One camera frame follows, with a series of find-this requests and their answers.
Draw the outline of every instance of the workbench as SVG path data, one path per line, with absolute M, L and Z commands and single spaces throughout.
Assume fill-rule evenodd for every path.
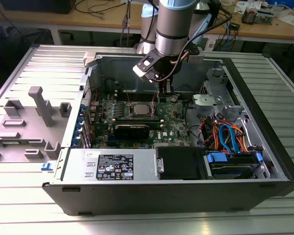
M 9 98 L 35 106 L 30 86 L 42 86 L 52 105 L 72 102 L 85 73 L 83 56 L 98 47 L 45 46 L 30 48 L 0 90 L 0 122 Z M 204 52 L 206 59 L 220 52 Z M 294 161 L 294 84 L 271 58 L 254 53 L 225 53 Z M 294 233 L 294 192 L 266 200 L 251 211 L 111 216 L 68 216 L 41 189 L 53 174 L 42 163 L 0 163 L 0 235 L 158 234 L 260 235 Z
M 225 9 L 233 13 L 235 6 L 225 7 Z M 294 26 L 278 20 L 277 18 L 273 19 L 272 24 L 245 24 L 242 23 L 241 17 L 242 14 L 233 13 L 233 18 L 231 20 L 232 23 L 240 25 L 236 40 L 294 44 Z M 225 29 L 222 26 L 209 31 L 206 35 L 208 42 L 205 50 L 212 50 L 215 41 L 221 39 L 225 33 Z
M 89 5 L 100 3 L 102 3 L 102 1 L 100 0 L 88 0 Z M 104 6 L 98 6 L 96 7 L 96 10 L 103 10 L 119 4 L 120 2 L 116 0 Z M 126 12 L 125 5 L 116 7 L 111 10 L 105 11 L 105 19 L 101 20 L 98 17 L 94 17 L 90 14 L 80 13 L 74 9 L 68 15 L 62 15 L 54 13 L 5 11 L 1 4 L 0 8 L 3 14 L 16 27 L 49 29 L 52 33 L 55 45 L 62 44 L 60 30 L 121 33 L 122 20 Z M 226 8 L 230 11 L 234 10 L 234 6 Z M 86 4 L 84 2 L 81 3 L 78 6 L 78 9 L 82 11 L 87 11 Z M 130 33 L 141 33 L 141 12 L 141 4 L 131 5 Z M 294 26 L 278 19 L 274 19 L 272 25 L 248 25 L 242 23 L 241 16 L 241 14 L 235 14 L 233 15 L 232 20 L 232 22 L 241 25 L 239 33 L 236 37 L 237 40 L 294 44 Z M 5 20 L 1 14 L 0 25 L 11 26 L 11 24 L 7 22 L 7 20 Z M 224 28 L 220 26 L 210 31 L 208 34 L 204 35 L 204 37 L 208 37 L 209 39 L 206 49 L 211 50 L 211 46 L 214 44 L 215 40 L 221 38 L 224 32 Z
M 100 0 L 88 0 L 88 4 L 102 4 Z M 93 10 L 104 10 L 109 7 L 120 5 L 120 1 L 112 1 L 104 6 L 98 6 Z M 104 12 L 104 20 L 90 14 L 81 13 L 74 8 L 69 14 L 55 14 L 46 12 L 21 12 L 5 11 L 0 4 L 3 14 L 16 26 L 25 28 L 49 29 L 55 45 L 62 45 L 60 30 L 77 30 L 91 32 L 113 32 L 121 33 L 122 21 L 126 12 L 126 4 Z M 81 11 L 87 11 L 86 3 L 78 5 Z M 141 34 L 141 14 L 142 5 L 131 5 L 130 33 Z M 9 22 L 0 14 L 0 26 L 11 26 Z

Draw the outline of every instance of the black plastic cover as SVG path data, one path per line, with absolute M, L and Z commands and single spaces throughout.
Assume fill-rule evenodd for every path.
M 156 148 L 158 159 L 162 159 L 164 172 L 161 180 L 206 180 L 207 171 L 203 155 L 198 147 L 163 146 Z

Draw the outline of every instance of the blue drive latch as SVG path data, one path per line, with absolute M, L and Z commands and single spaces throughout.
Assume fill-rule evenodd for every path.
M 212 163 L 212 162 L 227 162 L 227 157 L 225 155 L 225 153 L 209 153 L 207 155 L 207 159 L 208 159 L 208 162 L 209 163 Z

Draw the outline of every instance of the wire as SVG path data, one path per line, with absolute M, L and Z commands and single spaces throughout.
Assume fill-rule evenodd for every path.
M 121 37 L 120 37 L 120 47 L 122 47 L 122 37 L 123 37 L 123 34 L 124 34 L 124 30 L 125 28 L 122 29 L 122 32 L 121 32 Z
M 174 87 L 173 90 L 175 91 L 178 87 L 182 87 L 182 86 L 185 86 L 185 87 L 187 87 L 188 89 L 190 89 L 192 92 L 197 93 L 197 92 L 196 92 L 196 91 L 195 91 L 190 85 L 188 85 L 188 84 L 180 84 L 180 85 Z
M 128 1 L 128 18 L 127 18 L 127 42 L 126 47 L 128 47 L 128 41 L 129 41 L 129 29 L 130 29 L 130 19 L 131 19 L 131 1 Z
M 18 28 L 15 27 L 15 25 L 3 14 L 3 12 L 0 10 L 0 14 L 5 18 L 6 21 L 8 21 L 15 29 L 16 31 L 24 38 L 24 35 L 19 31 Z
M 203 142 L 202 142 L 202 140 L 197 136 L 197 135 L 195 135 L 194 134 L 194 132 L 192 132 L 191 130 L 190 130 L 190 128 L 192 128 L 192 127 L 194 127 L 194 126 L 197 126 L 197 125 L 194 125 L 194 126 L 191 126 L 191 127 L 188 127 L 188 124 L 187 124 L 187 122 L 186 122 L 186 113 L 187 113 L 187 110 L 188 110 L 188 107 L 190 106 L 190 103 L 191 103 L 192 101 L 190 101 L 188 104 L 187 104 L 187 106 L 186 106 L 186 110 L 185 110 L 185 113 L 184 113 L 184 123 L 185 123 L 185 126 L 186 126 L 186 130 L 185 131 L 189 131 L 190 132 L 190 134 L 192 135 L 192 136 L 194 136 L 197 140 L 198 140 L 198 145 L 201 145 L 202 147 L 204 147 L 204 148 L 207 148 L 205 145 L 203 145 Z
M 226 38 L 225 46 L 222 47 L 222 51 L 225 50 L 225 48 L 227 47 L 227 45 L 229 43 L 229 39 L 230 39 L 230 29 L 229 29 L 228 23 L 226 23 L 226 29 L 227 29 L 227 38 Z
M 153 8 L 155 8 L 157 11 L 159 11 L 159 8 L 153 3 L 152 0 L 148 0 L 148 1 L 153 6 Z
M 150 34 L 150 32 L 151 32 L 151 27 L 152 27 L 152 23 L 153 23 L 153 19 L 154 19 L 154 17 L 155 17 L 155 8 L 153 7 L 153 9 L 152 9 L 152 18 L 151 18 L 151 22 L 150 22 L 149 29 L 148 29 L 148 32 L 147 32 L 147 36 L 146 36 L 144 42 L 145 42 L 145 41 L 147 40 L 147 38 L 149 37 L 149 34 Z
M 155 16 L 155 8 L 153 7 L 153 8 L 152 8 L 152 17 L 151 17 L 151 21 L 150 21 L 150 25 L 149 25 L 149 29 L 148 29 L 148 32 L 147 32 L 146 38 L 143 38 L 143 40 L 141 40 L 141 41 L 135 46 L 135 48 L 137 48 L 141 43 L 146 42 L 147 38 L 149 37 L 150 32 L 151 32 L 151 28 L 152 28 L 152 24 L 153 24 L 154 16 Z
M 104 12 L 104 11 L 107 11 L 107 10 L 113 9 L 113 8 L 115 8 L 115 7 L 123 6 L 123 5 L 126 4 L 125 2 L 123 2 L 123 3 L 120 4 L 120 5 L 116 5 L 116 6 L 108 7 L 108 8 L 106 8 L 106 9 L 103 9 L 103 10 L 100 10 L 100 11 L 92 11 L 92 10 L 89 10 L 89 11 L 82 11 L 82 10 L 79 10 L 79 9 L 77 8 L 77 6 L 80 5 L 80 4 L 81 4 L 82 2 L 84 2 L 84 1 L 86 1 L 86 0 L 81 0 L 81 1 L 79 1 L 78 3 L 76 3 L 75 6 L 74 6 L 74 9 L 75 9 L 76 11 L 78 11 L 78 12 L 81 12 L 81 13 L 87 13 L 87 14 L 90 14 L 90 15 L 91 15 L 92 13 L 100 13 L 100 12 Z
M 181 52 L 180 52 L 180 54 L 179 54 L 179 56 L 178 56 L 178 58 L 177 58 L 178 63 L 176 63 L 176 64 L 174 65 L 174 67 L 173 67 L 173 69 L 171 70 L 171 72 L 170 72 L 166 77 L 161 78 L 161 79 L 159 79 L 159 80 L 156 80 L 156 82 L 162 82 L 162 81 L 168 79 L 170 76 L 172 76 L 172 74 L 174 73 L 174 71 L 175 71 L 177 65 L 179 64 L 179 62 L 180 62 L 180 60 L 181 60 L 181 57 L 182 57 L 182 55 L 183 55 L 184 50 L 186 49 L 186 47 L 187 47 L 187 46 L 188 46 L 193 40 L 195 40 L 195 39 L 198 38 L 199 36 L 201 36 L 201 35 L 203 35 L 203 34 L 209 32 L 210 30 L 212 30 L 212 29 L 214 29 L 214 28 L 216 28 L 216 27 L 219 27 L 220 25 L 222 25 L 222 24 L 228 22 L 230 19 L 232 19 L 232 14 L 231 14 L 230 12 L 228 12 L 227 10 L 225 10 L 225 9 L 222 8 L 222 7 L 220 8 L 220 10 L 223 11 L 225 14 L 227 14 L 229 17 L 226 18 L 225 20 L 221 21 L 220 23 L 217 23 L 217 24 L 215 24 L 215 25 L 213 25 L 213 26 L 210 26 L 209 28 L 205 29 L 204 31 L 200 32 L 199 34 L 193 36 L 193 37 L 192 37 L 192 38 L 191 38 L 191 39 L 190 39 L 190 40 L 184 45 L 184 47 L 182 48 L 182 50 L 181 50 Z

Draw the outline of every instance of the black cable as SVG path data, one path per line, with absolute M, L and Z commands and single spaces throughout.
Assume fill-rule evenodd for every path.
M 124 34 L 124 30 L 125 28 L 122 29 L 122 32 L 121 32 L 121 37 L 120 37 L 120 47 L 122 47 L 122 37 L 123 37 L 123 34 Z
M 175 92 L 175 89 L 177 89 L 178 87 L 182 87 L 182 86 L 185 86 L 185 87 L 187 87 L 188 89 L 190 89 L 192 92 L 196 93 L 196 91 L 195 91 L 190 85 L 188 85 L 188 84 L 180 84 L 180 85 L 174 87 L 174 88 L 173 88 L 173 89 L 174 89 L 174 92 Z
M 149 29 L 148 29 L 148 32 L 147 32 L 146 38 L 144 38 L 144 39 L 141 40 L 138 44 L 136 44 L 136 45 L 135 45 L 135 48 L 137 48 L 138 45 L 140 45 L 141 43 L 146 42 L 147 38 L 149 37 L 149 34 L 150 34 L 150 32 L 151 32 L 151 27 L 152 27 L 152 24 L 153 24 L 154 16 L 155 16 L 155 8 L 153 7 L 153 8 L 152 8 L 152 18 L 151 18 L 151 22 L 150 22 L 150 25 L 149 25 Z
M 227 48 L 227 47 L 229 47 L 229 46 L 235 44 L 235 40 L 236 40 L 236 36 L 237 36 L 237 34 L 238 34 L 238 31 L 235 31 L 235 30 L 234 30 L 234 33 L 235 33 L 235 35 L 233 36 L 233 38 L 231 38 L 231 39 L 228 41 L 228 45 L 227 45 L 225 48 Z M 221 49 L 221 47 L 224 47 L 225 44 L 226 44 L 226 42 L 223 43 L 223 45 L 221 46 L 221 43 L 220 43 L 220 49 Z
M 157 11 L 159 11 L 159 8 L 153 3 L 152 0 L 148 0 L 148 1 L 153 6 L 153 8 L 155 8 Z
M 190 40 L 184 45 L 184 47 L 182 48 L 182 50 L 181 50 L 181 52 L 180 52 L 180 54 L 179 54 L 179 56 L 178 56 L 178 58 L 177 58 L 177 63 L 175 64 L 175 66 L 173 67 L 173 69 L 171 70 L 171 72 L 170 72 L 166 77 L 161 78 L 161 79 L 159 79 L 159 80 L 156 80 L 156 82 L 162 82 L 162 81 L 168 79 L 170 76 L 172 76 L 172 74 L 174 73 L 176 67 L 177 67 L 178 64 L 180 63 L 181 57 L 182 57 L 182 55 L 184 54 L 184 53 L 183 53 L 184 50 L 186 49 L 186 47 L 187 47 L 187 46 L 188 46 L 193 40 L 195 40 L 195 39 L 198 38 L 199 36 L 201 36 L 201 35 L 203 35 L 203 34 L 209 32 L 210 30 L 212 30 L 212 29 L 214 29 L 214 28 L 216 28 L 216 27 L 219 27 L 220 25 L 222 25 L 222 24 L 228 22 L 230 19 L 232 19 L 232 14 L 231 14 L 230 12 L 228 12 L 227 10 L 225 10 L 223 7 L 221 7 L 220 10 L 223 11 L 225 14 L 227 14 L 229 17 L 226 18 L 225 20 L 223 20 L 222 22 L 217 23 L 217 24 L 215 24 L 215 25 L 213 25 L 213 26 L 210 26 L 209 28 L 205 29 L 204 31 L 200 32 L 199 34 L 193 36 L 193 37 L 192 37 L 192 38 L 191 38 L 191 39 L 190 39 Z
M 153 23 L 153 19 L 154 19 L 154 17 L 155 17 L 155 7 L 152 8 L 151 22 L 150 22 L 149 29 L 148 29 L 148 32 L 147 32 L 147 36 L 146 36 L 146 38 L 145 38 L 144 41 L 146 41 L 147 38 L 149 37 L 149 34 L 150 34 L 150 32 L 151 32 L 151 27 L 152 27 L 152 23 Z
M 112 9 L 112 8 L 116 8 L 116 7 L 119 7 L 119 6 L 123 6 L 123 5 L 125 5 L 125 4 L 126 4 L 126 3 L 123 2 L 123 3 L 120 4 L 120 5 L 112 6 L 112 7 L 109 7 L 109 8 L 107 8 L 107 9 L 104 9 L 104 10 L 101 10 L 101 11 L 94 11 L 93 13 L 99 13 L 99 12 L 107 11 L 107 10 L 110 10 L 110 9 Z
M 185 112 L 184 112 L 184 123 L 185 123 L 185 126 L 186 126 L 187 130 L 190 132 L 190 134 L 191 134 L 192 136 L 194 136 L 194 137 L 198 140 L 198 146 L 201 145 L 202 147 L 207 148 L 205 145 L 203 145 L 203 142 L 201 141 L 201 139 L 200 139 L 196 134 L 194 134 L 193 131 L 190 130 L 192 127 L 195 127 L 195 126 L 198 126 L 198 127 L 199 127 L 199 125 L 192 125 L 191 127 L 189 127 L 188 124 L 187 124 L 187 122 L 186 122 L 186 114 L 187 114 L 187 110 L 188 110 L 188 107 L 190 106 L 190 103 L 191 103 L 191 102 L 192 102 L 192 101 L 190 101 L 190 102 L 187 104 L 187 106 L 186 106 L 186 110 L 185 110 Z
M 84 2 L 84 1 L 85 1 L 85 0 L 81 0 L 81 1 L 79 1 L 77 4 L 75 4 L 74 9 L 75 9 L 76 11 L 78 11 L 78 12 L 81 12 L 81 13 L 92 14 L 92 13 L 99 13 L 99 12 L 107 11 L 107 10 L 110 10 L 110 9 L 112 9 L 112 8 L 119 7 L 119 6 L 123 6 L 123 5 L 126 4 L 125 2 L 123 2 L 123 3 L 120 4 L 120 5 L 116 5 L 116 6 L 108 7 L 108 8 L 106 8 L 106 9 L 103 9 L 103 10 L 100 10 L 100 11 L 92 11 L 92 10 L 90 10 L 90 11 L 81 11 L 81 10 L 79 10 L 79 9 L 77 8 L 77 6 L 80 5 L 80 4 L 81 4 L 82 2 Z
M 8 21 L 17 31 L 21 36 L 24 36 L 19 30 L 18 28 L 15 27 L 15 25 L 3 14 L 3 12 L 0 10 L 0 14 L 5 18 L 6 21 Z
M 131 1 L 128 1 L 127 3 L 129 5 L 128 7 L 128 14 L 127 14 L 127 23 L 130 22 L 131 20 Z M 128 47 L 128 41 L 129 41 L 129 30 L 130 30 L 130 24 L 128 23 L 128 28 L 127 28 L 127 42 L 126 42 L 126 47 Z
M 123 21 L 122 21 L 122 32 L 121 32 L 121 36 L 120 36 L 120 47 L 122 47 L 122 37 L 123 37 L 124 31 L 125 31 L 125 29 L 127 27 L 127 24 L 128 24 L 128 10 L 129 10 L 129 4 L 127 4 L 127 6 L 126 6 L 126 13 L 125 13 L 125 16 L 124 16 Z

